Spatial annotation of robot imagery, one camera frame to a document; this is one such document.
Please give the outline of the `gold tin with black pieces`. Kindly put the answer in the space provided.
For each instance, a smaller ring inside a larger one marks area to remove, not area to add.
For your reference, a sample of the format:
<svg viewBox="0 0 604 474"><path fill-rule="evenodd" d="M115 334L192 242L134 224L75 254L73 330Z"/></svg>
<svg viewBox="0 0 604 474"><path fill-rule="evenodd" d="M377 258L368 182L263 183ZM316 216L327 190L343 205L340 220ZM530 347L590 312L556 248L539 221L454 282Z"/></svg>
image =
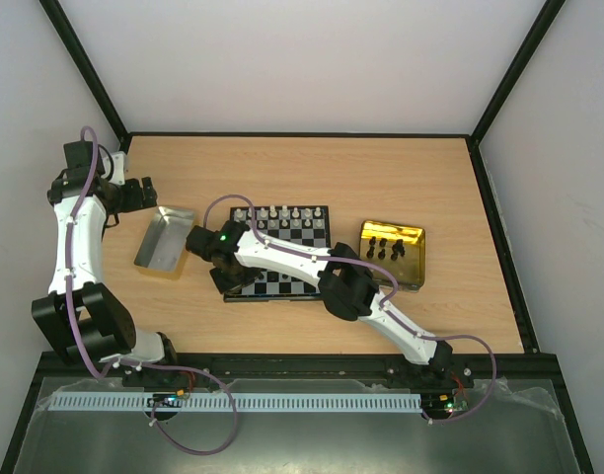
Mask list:
<svg viewBox="0 0 604 474"><path fill-rule="evenodd" d="M400 290L418 292L425 283L425 237L421 227L365 220L359 257L391 274Z"/></svg>

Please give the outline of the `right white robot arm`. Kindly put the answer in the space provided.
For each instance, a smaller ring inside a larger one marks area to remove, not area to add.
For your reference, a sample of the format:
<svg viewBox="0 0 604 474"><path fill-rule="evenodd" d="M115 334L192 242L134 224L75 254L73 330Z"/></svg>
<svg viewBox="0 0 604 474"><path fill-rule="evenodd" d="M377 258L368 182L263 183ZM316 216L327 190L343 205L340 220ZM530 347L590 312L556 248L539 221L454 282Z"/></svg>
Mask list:
<svg viewBox="0 0 604 474"><path fill-rule="evenodd" d="M297 278L317 288L326 310L349 322L362 322L390 340L416 365L425 385L440 385L451 374L451 346L400 311L374 280L375 266L360 260L346 244L333 248L287 242L250 225L229 220L217 231L195 226L186 249L213 265L210 275L221 293L258 278L258 270Z"/></svg>

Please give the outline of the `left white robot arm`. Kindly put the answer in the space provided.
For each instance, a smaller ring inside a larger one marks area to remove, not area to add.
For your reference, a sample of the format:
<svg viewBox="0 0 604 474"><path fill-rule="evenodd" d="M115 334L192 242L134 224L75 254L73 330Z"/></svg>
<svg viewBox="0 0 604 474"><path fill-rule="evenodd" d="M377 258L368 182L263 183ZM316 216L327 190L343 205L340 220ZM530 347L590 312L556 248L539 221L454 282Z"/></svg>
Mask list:
<svg viewBox="0 0 604 474"><path fill-rule="evenodd" d="M125 154L94 141L81 138L63 149L66 167L47 192L58 227L55 270L47 295L32 303L34 321L67 365L175 363L170 339L138 329L103 272L106 230L121 214L156 205L151 179L127 179Z"/></svg>

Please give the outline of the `silver gold tin lid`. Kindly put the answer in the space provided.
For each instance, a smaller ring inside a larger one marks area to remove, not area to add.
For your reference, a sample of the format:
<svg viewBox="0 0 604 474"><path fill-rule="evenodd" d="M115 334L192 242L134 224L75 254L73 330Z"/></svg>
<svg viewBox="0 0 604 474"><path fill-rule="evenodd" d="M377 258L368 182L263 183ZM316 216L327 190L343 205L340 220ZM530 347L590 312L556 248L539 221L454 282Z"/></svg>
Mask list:
<svg viewBox="0 0 604 474"><path fill-rule="evenodd" d="M136 269L149 277L178 279L188 257L186 239L194 221L193 210L158 206L134 258Z"/></svg>

